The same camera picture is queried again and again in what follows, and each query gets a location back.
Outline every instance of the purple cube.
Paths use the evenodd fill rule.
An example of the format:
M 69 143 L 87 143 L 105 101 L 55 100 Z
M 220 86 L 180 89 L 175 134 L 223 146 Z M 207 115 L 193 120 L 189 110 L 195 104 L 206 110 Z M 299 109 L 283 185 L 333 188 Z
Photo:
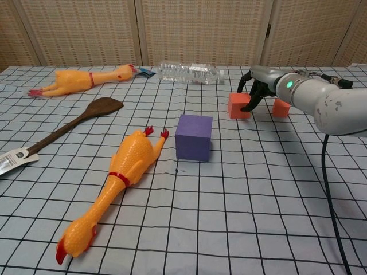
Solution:
M 175 133 L 176 157 L 207 162 L 212 124 L 210 116 L 181 115 Z

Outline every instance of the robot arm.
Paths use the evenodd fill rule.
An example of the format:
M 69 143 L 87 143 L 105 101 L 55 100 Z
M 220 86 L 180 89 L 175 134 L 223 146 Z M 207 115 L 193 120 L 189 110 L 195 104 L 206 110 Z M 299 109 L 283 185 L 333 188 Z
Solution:
M 367 88 L 341 89 L 299 73 L 256 65 L 242 77 L 237 92 L 252 78 L 251 101 L 241 109 L 243 112 L 253 110 L 265 96 L 277 96 L 311 115 L 323 133 L 367 137 Z

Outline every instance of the blue tag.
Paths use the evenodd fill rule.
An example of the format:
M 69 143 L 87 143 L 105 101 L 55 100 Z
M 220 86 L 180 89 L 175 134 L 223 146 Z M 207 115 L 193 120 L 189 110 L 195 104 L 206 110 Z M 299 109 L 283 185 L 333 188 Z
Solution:
M 147 70 L 144 68 L 139 68 L 140 72 L 138 74 L 142 74 L 147 78 L 152 77 L 153 75 L 155 75 L 155 72 L 151 71 L 151 70 Z

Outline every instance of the orange cube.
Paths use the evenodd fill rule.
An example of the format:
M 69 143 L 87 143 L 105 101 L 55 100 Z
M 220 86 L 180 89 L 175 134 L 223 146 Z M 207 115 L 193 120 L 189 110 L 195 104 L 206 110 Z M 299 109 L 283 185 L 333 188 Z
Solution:
M 273 116 L 287 117 L 291 106 L 281 99 L 275 99 L 272 109 Z
M 241 108 L 250 102 L 251 96 L 248 93 L 230 93 L 228 99 L 228 113 L 230 119 L 249 119 L 251 113 L 241 112 Z

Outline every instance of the yellow rubber chicken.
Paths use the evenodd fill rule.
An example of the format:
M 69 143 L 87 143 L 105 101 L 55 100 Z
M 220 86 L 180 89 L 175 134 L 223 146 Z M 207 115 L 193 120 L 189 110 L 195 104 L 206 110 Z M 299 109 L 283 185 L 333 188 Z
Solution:
M 96 233 L 98 221 L 116 196 L 126 187 L 136 184 L 145 171 L 159 157 L 169 132 L 161 132 L 161 138 L 152 145 L 147 138 L 153 132 L 147 127 L 126 137 L 116 154 L 112 156 L 106 184 L 95 203 L 65 230 L 56 247 L 56 260 L 62 264 L 67 254 L 73 257 L 87 251 Z
M 28 96 L 53 97 L 86 91 L 94 86 L 112 81 L 127 81 L 137 72 L 133 65 L 123 65 L 112 72 L 90 73 L 82 70 L 57 70 L 56 82 L 41 89 L 31 89 Z

